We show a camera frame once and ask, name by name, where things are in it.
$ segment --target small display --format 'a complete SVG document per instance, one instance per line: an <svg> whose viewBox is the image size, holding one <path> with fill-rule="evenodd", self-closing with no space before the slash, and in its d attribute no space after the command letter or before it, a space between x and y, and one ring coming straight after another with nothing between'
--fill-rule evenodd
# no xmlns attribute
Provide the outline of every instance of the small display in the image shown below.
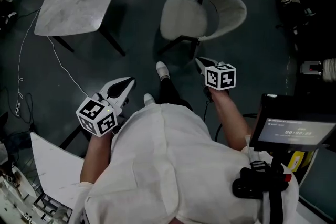
<svg viewBox="0 0 336 224"><path fill-rule="evenodd" d="M336 123L329 122L267 118L258 140L281 144L317 145L335 125Z"/></svg>

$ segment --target white shirt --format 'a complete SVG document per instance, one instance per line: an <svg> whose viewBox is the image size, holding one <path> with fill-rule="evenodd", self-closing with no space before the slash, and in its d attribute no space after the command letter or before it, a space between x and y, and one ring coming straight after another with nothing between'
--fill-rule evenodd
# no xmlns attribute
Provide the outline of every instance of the white shirt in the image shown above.
<svg viewBox="0 0 336 224"><path fill-rule="evenodd" d="M83 208L90 224L168 224L174 217L184 224L269 223L268 194L263 203L232 193L239 171L250 168L247 155L212 141L202 119L184 106L144 107L111 149L96 183L80 184L70 223L79 222ZM293 176L282 192L284 223L291 223L297 202Z"/></svg>

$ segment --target white sneaker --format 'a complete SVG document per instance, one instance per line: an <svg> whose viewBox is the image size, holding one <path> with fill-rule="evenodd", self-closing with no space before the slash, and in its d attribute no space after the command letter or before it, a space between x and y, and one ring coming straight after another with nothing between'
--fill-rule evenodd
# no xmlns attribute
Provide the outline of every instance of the white sneaker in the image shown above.
<svg viewBox="0 0 336 224"><path fill-rule="evenodd" d="M156 70L161 80L163 80L164 78L170 79L168 67L163 62L156 63Z"/></svg>
<svg viewBox="0 0 336 224"><path fill-rule="evenodd" d="M145 103L145 106L148 106L150 104L155 104L154 97L152 97L149 93L146 93L143 96L143 102Z"/></svg>

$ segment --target black pants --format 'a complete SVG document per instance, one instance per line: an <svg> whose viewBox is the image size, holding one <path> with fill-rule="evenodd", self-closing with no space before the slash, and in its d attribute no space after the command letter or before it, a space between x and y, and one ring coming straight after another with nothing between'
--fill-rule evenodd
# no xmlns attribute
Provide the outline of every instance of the black pants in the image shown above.
<svg viewBox="0 0 336 224"><path fill-rule="evenodd" d="M180 98L179 93L177 92L174 84L169 78L165 78L161 81L160 97L158 104L178 104L186 106L191 111L193 111L189 103Z"/></svg>

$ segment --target white cable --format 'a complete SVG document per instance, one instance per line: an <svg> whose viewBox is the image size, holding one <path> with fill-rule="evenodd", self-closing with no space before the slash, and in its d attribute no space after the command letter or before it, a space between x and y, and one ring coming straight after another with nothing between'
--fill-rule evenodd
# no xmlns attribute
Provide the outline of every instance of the white cable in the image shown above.
<svg viewBox="0 0 336 224"><path fill-rule="evenodd" d="M17 75L17 84L18 84L18 88L17 88L16 108L15 108L15 114L16 114L16 116L18 116L18 117L20 117L20 110L19 110L19 108L20 108L20 103L19 103L19 97L20 97L21 99L23 99L23 95L20 93L20 81L23 81L23 78L20 78L20 62L21 62L21 52L22 52L22 47L23 47L23 44L24 44L24 42L25 42L25 40L26 40L26 37L27 37L27 35L28 35L28 32L29 32L29 30L31 29L31 27L33 26L33 22L35 21L35 19L36 19L36 17L37 17L37 14L38 14L38 12L40 11L40 9L37 11L37 13L36 13L34 19L31 21L30 27L28 28L27 33L26 33L26 35L25 35L25 38L23 39L22 44L21 44L21 47L20 47L19 64L18 64L18 66L17 66L17 69L18 69L18 75Z"/></svg>
<svg viewBox="0 0 336 224"><path fill-rule="evenodd" d="M58 55L57 55L57 53L56 53L56 50L55 50L55 45L54 45L54 43L51 41L51 39L49 38L49 37L47 37L48 39L49 39L49 41L51 42L51 44L53 45L53 50L54 50L54 53L55 53L55 55L56 55L56 57L57 57L57 60L58 60L58 62L59 62L59 64L60 64L60 66L66 71L66 73L68 73L68 75L70 76L70 78L72 79L72 81L78 86L78 88L87 96L87 97L89 97L84 91L83 91L83 89L81 88L81 86L73 79L73 77L71 76L71 74L69 73L69 71L66 69L66 68L64 68L64 66L62 66L62 63L61 63L61 61L59 60L59 58L58 58Z"/></svg>

